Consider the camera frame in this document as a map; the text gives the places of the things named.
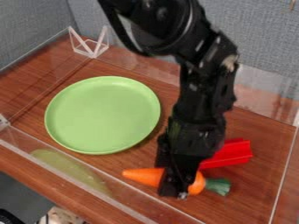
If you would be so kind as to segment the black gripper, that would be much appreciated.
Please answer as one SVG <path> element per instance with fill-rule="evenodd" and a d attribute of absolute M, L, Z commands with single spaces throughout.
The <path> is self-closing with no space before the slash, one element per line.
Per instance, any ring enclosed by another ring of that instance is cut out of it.
<path fill-rule="evenodd" d="M 154 166 L 164 168 L 157 185 L 161 197 L 184 200 L 188 187 L 204 159 L 211 158 L 224 144 L 227 122 L 221 116 L 208 122 L 183 122 L 168 118 L 164 133 L 157 138 Z"/>

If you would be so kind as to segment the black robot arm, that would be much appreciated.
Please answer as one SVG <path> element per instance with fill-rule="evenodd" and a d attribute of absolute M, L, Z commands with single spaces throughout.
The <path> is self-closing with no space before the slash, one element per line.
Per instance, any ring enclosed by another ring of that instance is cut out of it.
<path fill-rule="evenodd" d="M 164 168 L 157 194 L 184 199 L 201 161 L 224 144 L 239 50 L 211 24 L 197 0 L 97 3 L 126 49 L 145 57 L 169 55 L 180 65 L 179 99 L 157 138 L 154 165 Z"/>

